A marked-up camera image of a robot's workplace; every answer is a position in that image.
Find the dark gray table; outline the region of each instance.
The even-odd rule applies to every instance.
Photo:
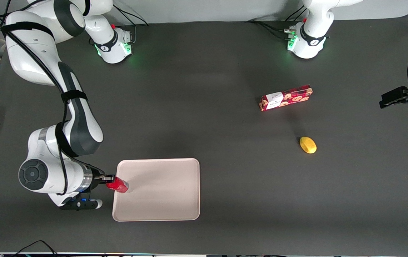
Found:
[[[200,161],[201,216],[183,222],[115,222],[104,187],[94,191],[103,207],[80,212],[22,188],[28,136],[59,122],[62,102],[5,57],[0,251],[43,239],[59,252],[408,256],[408,105],[378,104],[407,85],[408,16],[336,21],[329,34],[312,60],[241,22],[139,27],[134,55],[117,65],[88,36],[58,45],[104,132],[82,160],[106,172],[125,159]],[[309,101],[258,109],[261,95],[304,84]],[[303,135],[315,154],[300,149]]]

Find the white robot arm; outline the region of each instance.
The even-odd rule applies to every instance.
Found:
[[[77,76],[60,60],[56,43],[87,30],[106,62],[122,61],[131,54],[131,37],[129,32],[113,29],[101,15],[111,7],[111,0],[45,0],[11,13],[1,28],[13,70],[30,82],[58,86],[69,109],[69,121],[31,133],[28,157],[18,174],[23,187],[49,194],[62,209],[100,208],[101,200],[89,199],[91,189],[114,182],[115,177],[74,158],[94,153],[103,141],[103,132]],[[26,52],[25,46],[39,61]]]
[[[325,34],[334,21],[334,14],[330,9],[354,5],[361,1],[363,0],[303,0],[309,15],[305,23],[299,22],[285,29],[290,38],[287,50],[304,59],[316,56],[323,49]]]

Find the yellow sponge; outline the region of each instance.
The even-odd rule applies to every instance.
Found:
[[[315,153],[315,151],[317,151],[317,145],[315,145],[312,138],[301,137],[299,139],[299,145],[306,153]]]

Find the plastic tray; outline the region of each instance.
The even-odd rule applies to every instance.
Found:
[[[129,183],[115,192],[116,221],[192,221],[199,217],[199,162],[193,158],[126,160],[117,177]]]

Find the red snack box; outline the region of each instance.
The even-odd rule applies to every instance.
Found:
[[[259,107],[261,111],[264,112],[269,109],[295,104],[300,101],[307,101],[312,93],[313,91],[310,85],[272,93],[261,97]]]

